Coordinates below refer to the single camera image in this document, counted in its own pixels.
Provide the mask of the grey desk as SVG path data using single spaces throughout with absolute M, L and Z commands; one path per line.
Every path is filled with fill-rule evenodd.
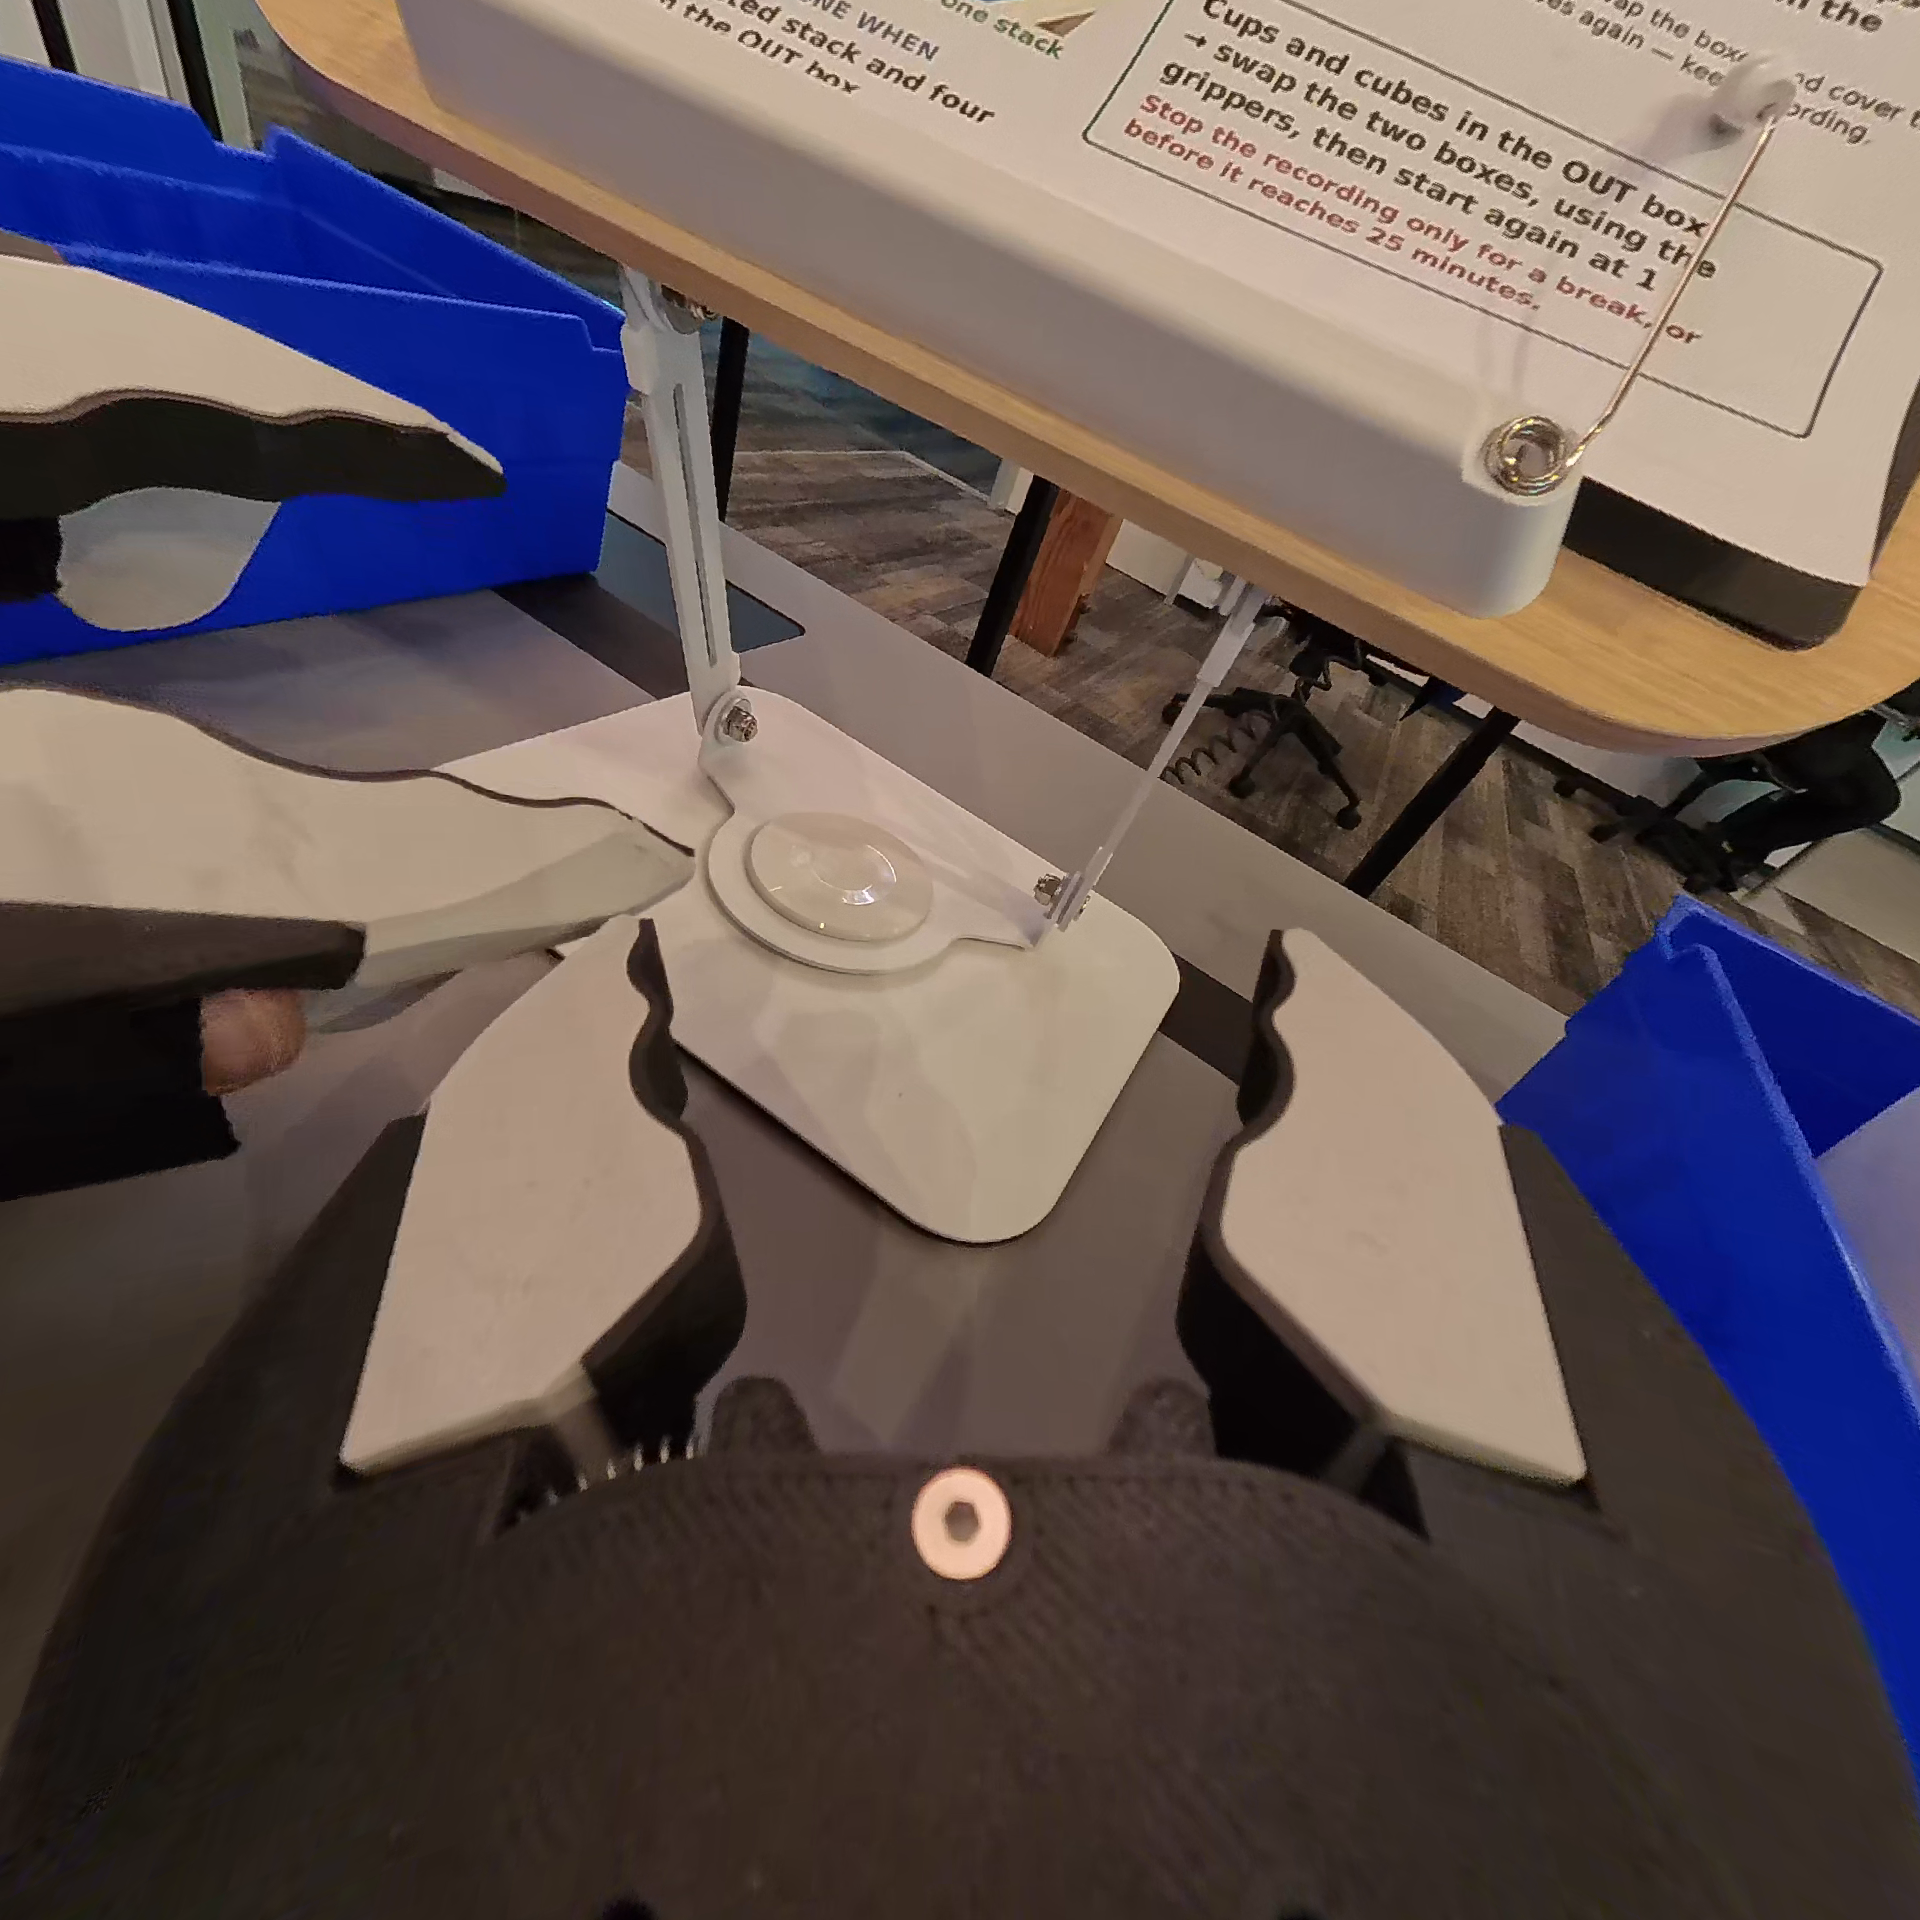
M 1091 848 L 1133 769 L 1013 690 L 731 535 L 762 613 L 749 679 L 814 709 L 1044 857 Z M 209 632 L 4 667 L 184 713 L 289 760 L 419 769 L 684 689 L 682 645 L 587 576 Z M 907 1228 L 688 1063 L 749 1324 L 728 1377 L 776 1377 L 828 1451 L 1085 1456 L 1129 1393 L 1189 1378 L 1173 1332 L 1193 1221 L 1232 1132 L 1265 943 L 1308 928 L 1433 1033 L 1488 1098 L 1566 1019 L 1334 880 L 1163 788 L 1108 899 L 1184 970 L 1089 1160 L 1038 1229 L 958 1245 Z M 156 1424 L 384 1125 L 411 1114 L 548 963 L 453 979 L 310 1045 L 237 1096 L 237 1155 L 4 1207 L 3 1714 Z

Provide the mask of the printed instruction sheet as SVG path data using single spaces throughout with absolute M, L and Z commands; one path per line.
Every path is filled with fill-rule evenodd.
M 1915 4 L 653 4 L 758 234 L 1404 579 L 1617 498 L 1854 589 Z

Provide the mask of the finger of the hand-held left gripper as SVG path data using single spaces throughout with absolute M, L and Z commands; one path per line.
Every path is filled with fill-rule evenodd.
M 601 800 L 341 776 L 168 712 L 4 689 L 3 899 L 346 921 L 374 999 L 562 947 L 676 893 L 692 855 Z
M 273 337 L 62 256 L 3 261 L 3 600 L 104 634 L 219 610 L 317 497 L 501 497 L 445 421 Z

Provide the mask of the wooden post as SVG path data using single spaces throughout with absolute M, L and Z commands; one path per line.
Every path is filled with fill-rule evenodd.
M 1013 639 L 1053 659 L 1073 640 L 1098 589 L 1122 517 L 1060 491 L 1048 515 L 1041 552 L 1016 609 Z

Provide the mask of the black office chair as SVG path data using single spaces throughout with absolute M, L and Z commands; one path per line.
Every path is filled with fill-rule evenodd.
M 1258 772 L 1268 755 L 1282 744 L 1297 744 L 1316 776 L 1334 788 L 1334 825 L 1345 833 L 1360 827 L 1360 794 L 1342 769 L 1342 748 L 1310 697 L 1332 689 L 1337 665 L 1360 673 L 1371 687 L 1387 682 L 1386 667 L 1363 640 L 1337 628 L 1320 615 L 1304 613 L 1277 600 L 1262 602 L 1256 615 L 1256 634 L 1268 628 L 1294 642 L 1288 659 L 1291 682 L 1288 689 L 1232 689 L 1212 690 L 1202 713 L 1217 713 L 1219 728 L 1198 730 L 1162 772 L 1162 779 L 1180 786 L 1201 786 L 1229 756 L 1237 760 L 1228 794 L 1248 800 L 1258 788 Z
M 1778 853 L 1886 823 L 1902 802 L 1881 756 L 1881 733 L 1892 720 L 1892 705 L 1881 705 L 1765 751 L 1699 760 L 1691 779 L 1667 802 L 1617 800 L 1588 837 L 1596 845 L 1626 839 L 1650 848 L 1691 896 L 1737 896 L 1765 883 Z M 1684 820 L 1696 802 L 1729 784 L 1753 784 L 1760 794 L 1718 819 Z

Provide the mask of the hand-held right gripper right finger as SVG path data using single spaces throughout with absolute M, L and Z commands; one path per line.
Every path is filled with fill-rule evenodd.
M 1397 1445 L 1553 1488 L 1577 1435 L 1493 1103 L 1320 938 L 1268 938 L 1178 1336 L 1219 1453 L 1363 1488 Z

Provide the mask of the black flat pad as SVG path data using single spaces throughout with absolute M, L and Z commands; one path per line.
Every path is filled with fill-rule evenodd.
M 1864 593 L 1748 554 L 1596 481 L 1577 490 L 1566 552 L 1787 652 L 1830 640 Z

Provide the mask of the person's left hand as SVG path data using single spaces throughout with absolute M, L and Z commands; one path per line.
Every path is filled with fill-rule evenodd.
M 202 1088 L 229 1098 L 286 1072 L 307 1043 L 300 993 L 226 989 L 198 1004 Z

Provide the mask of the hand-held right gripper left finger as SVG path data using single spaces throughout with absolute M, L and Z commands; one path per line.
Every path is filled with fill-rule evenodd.
M 612 920 L 449 1069 L 390 1244 L 341 1466 L 547 1434 L 568 1473 L 698 1456 L 748 1324 L 688 1130 L 656 923 Z

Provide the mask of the blue plastic bin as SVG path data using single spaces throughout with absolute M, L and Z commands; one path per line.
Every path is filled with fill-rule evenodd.
M 1915 1353 L 1818 1162 L 1918 1085 L 1918 1023 L 1680 896 L 1498 1109 L 1760 1429 L 1918 1743 Z
M 504 497 L 276 513 L 217 634 L 589 573 L 629 402 L 612 304 L 300 135 L 217 143 L 193 109 L 3 63 L 4 232 L 203 307 L 422 408 Z

